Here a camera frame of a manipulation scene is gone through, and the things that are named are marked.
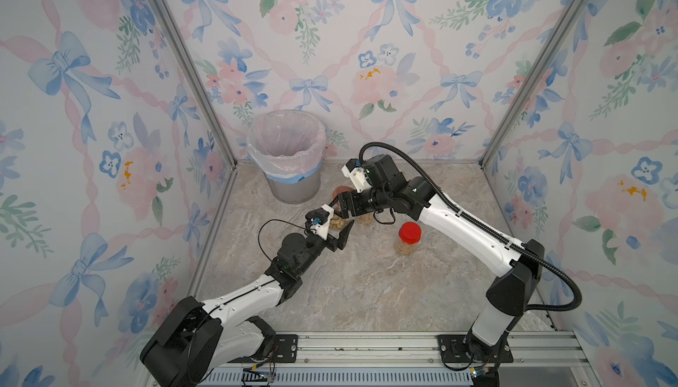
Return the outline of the aluminium corner post right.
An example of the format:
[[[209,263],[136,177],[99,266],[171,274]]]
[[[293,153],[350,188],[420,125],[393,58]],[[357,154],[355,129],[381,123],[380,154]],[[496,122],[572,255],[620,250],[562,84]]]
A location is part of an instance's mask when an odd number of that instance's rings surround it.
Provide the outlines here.
[[[588,2],[589,0],[570,0],[570,3],[564,7],[563,12],[561,12],[556,20],[552,34],[543,44],[540,53],[533,62],[533,67],[526,77],[524,86],[518,90],[498,129],[491,137],[491,142],[487,146],[482,158],[478,161],[483,170],[488,167],[494,156],[499,154],[501,142],[509,133],[514,120],[522,112],[523,106],[537,88],[543,74],[547,72],[547,69],[559,53],[565,37],[574,29],[577,19],[584,12]]]

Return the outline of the red jar lid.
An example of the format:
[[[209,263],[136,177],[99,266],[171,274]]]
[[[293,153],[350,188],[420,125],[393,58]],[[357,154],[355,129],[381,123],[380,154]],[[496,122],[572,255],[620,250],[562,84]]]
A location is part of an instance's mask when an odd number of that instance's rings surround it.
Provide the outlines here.
[[[421,241],[422,229],[414,222],[407,222],[400,227],[398,236],[403,244],[416,245]]]

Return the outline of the aluminium corner post left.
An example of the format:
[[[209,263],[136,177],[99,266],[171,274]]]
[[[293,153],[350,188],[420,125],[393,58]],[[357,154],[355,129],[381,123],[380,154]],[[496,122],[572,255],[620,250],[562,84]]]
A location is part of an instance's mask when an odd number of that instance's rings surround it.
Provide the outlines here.
[[[155,12],[160,25],[166,33],[169,47],[178,61],[179,68],[185,76],[186,82],[197,99],[198,106],[205,114],[208,127],[212,130],[217,146],[224,154],[227,167],[233,171],[237,168],[237,160],[228,143],[226,134],[218,120],[218,115],[210,103],[205,87],[203,86],[192,56],[186,46],[178,27],[176,18],[173,16],[167,0],[149,0],[149,4]]]

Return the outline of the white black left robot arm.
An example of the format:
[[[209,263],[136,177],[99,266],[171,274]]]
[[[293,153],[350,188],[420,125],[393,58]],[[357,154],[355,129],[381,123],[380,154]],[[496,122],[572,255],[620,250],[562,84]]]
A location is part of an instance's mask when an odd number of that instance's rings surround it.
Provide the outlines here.
[[[192,296],[180,300],[139,355],[155,381],[196,386],[222,364],[274,358],[276,333],[260,314],[293,297],[323,251],[345,248],[353,224],[332,236],[333,217],[329,205],[308,212],[303,233],[286,235],[270,266],[252,283],[204,302]]]

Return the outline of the pink trash bag liner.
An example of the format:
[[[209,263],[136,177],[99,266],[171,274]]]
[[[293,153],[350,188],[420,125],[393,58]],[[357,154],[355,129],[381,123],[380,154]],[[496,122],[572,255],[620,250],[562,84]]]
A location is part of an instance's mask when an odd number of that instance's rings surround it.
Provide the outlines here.
[[[284,110],[254,118],[246,138],[249,157],[266,177],[296,184],[315,174],[324,158],[326,127],[303,111]]]

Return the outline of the clear jar with orange lid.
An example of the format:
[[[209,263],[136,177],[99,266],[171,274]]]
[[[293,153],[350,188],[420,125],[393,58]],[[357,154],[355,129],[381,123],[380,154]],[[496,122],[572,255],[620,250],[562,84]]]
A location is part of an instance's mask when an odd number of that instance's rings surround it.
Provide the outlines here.
[[[353,191],[353,187],[339,186],[333,191],[332,200],[335,200],[337,198],[337,196],[339,196],[341,193],[350,192],[350,191]],[[333,209],[335,210],[335,214],[334,214],[333,218],[330,220],[329,228],[333,231],[340,232],[342,229],[344,229],[346,226],[348,226],[351,221],[354,220],[354,217],[348,217],[347,219],[342,219],[338,215],[339,210],[341,210],[341,206],[338,203],[335,203],[333,205]]]

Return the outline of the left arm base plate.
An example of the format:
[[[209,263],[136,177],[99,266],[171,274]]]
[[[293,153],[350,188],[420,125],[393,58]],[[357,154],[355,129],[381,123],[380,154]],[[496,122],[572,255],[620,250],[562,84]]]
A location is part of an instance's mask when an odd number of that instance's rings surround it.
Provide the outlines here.
[[[231,363],[295,363],[298,356],[298,340],[296,334],[277,334],[264,339],[262,346],[253,356],[244,356]]]

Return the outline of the aluminium corner post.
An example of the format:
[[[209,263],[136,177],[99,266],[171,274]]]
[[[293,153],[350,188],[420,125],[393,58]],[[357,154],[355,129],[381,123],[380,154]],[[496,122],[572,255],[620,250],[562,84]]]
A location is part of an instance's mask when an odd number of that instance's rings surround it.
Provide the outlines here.
[[[588,2],[589,0],[570,0],[570,3],[564,7],[563,12],[561,12],[556,20],[552,34],[543,44],[540,53],[533,62],[533,67],[526,77],[524,86],[518,90],[498,129],[491,137],[491,142],[487,146],[482,158],[478,161],[483,170],[488,167],[494,156],[499,154],[501,142],[509,133],[514,120],[522,112],[523,106],[537,88],[543,74],[547,72],[547,69],[559,53],[565,37],[574,29],[577,19],[584,12]]]
[[[166,33],[169,47],[178,61],[179,68],[185,76],[186,82],[197,99],[198,106],[205,114],[208,127],[212,130],[217,146],[224,154],[227,167],[233,171],[237,168],[237,160],[228,143],[226,134],[218,120],[218,115],[210,103],[205,87],[203,86],[192,56],[186,46],[178,27],[176,18],[173,16],[167,0],[149,0],[149,4],[155,12],[160,25]]]

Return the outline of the clear jar with peanuts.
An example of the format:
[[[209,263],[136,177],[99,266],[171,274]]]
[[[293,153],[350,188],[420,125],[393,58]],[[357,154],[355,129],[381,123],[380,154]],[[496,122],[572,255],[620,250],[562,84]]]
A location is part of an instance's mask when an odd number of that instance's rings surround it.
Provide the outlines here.
[[[398,236],[398,240],[395,243],[395,252],[400,256],[409,256],[415,251],[417,246],[418,243],[416,245],[403,244]]]

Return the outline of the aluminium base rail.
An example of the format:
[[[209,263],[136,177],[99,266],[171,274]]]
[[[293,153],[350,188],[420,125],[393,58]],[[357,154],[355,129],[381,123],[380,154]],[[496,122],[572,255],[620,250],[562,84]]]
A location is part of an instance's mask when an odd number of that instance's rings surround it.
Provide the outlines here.
[[[572,332],[513,332],[513,363],[446,364],[457,332],[299,332],[295,363],[228,363],[206,386],[599,386]]]

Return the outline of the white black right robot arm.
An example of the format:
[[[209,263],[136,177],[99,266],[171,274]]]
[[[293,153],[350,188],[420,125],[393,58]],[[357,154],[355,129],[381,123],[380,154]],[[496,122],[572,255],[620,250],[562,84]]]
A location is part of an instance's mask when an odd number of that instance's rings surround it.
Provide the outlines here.
[[[402,173],[384,180],[367,179],[360,168],[344,170],[354,190],[339,195],[341,215],[358,217],[367,213],[404,214],[434,228],[471,252],[495,275],[486,292],[486,305],[466,334],[467,354],[475,362],[487,361],[503,350],[502,342],[524,315],[540,279],[538,265],[513,247],[516,238],[497,232],[458,207],[447,205],[448,196],[439,194],[423,177],[406,180]]]

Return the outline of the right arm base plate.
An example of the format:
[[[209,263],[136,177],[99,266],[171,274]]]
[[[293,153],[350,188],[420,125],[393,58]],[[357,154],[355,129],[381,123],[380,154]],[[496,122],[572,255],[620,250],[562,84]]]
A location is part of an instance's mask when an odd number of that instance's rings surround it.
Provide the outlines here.
[[[514,362],[506,333],[494,346],[487,346],[470,334],[441,334],[436,336],[436,340],[441,359],[446,364]]]

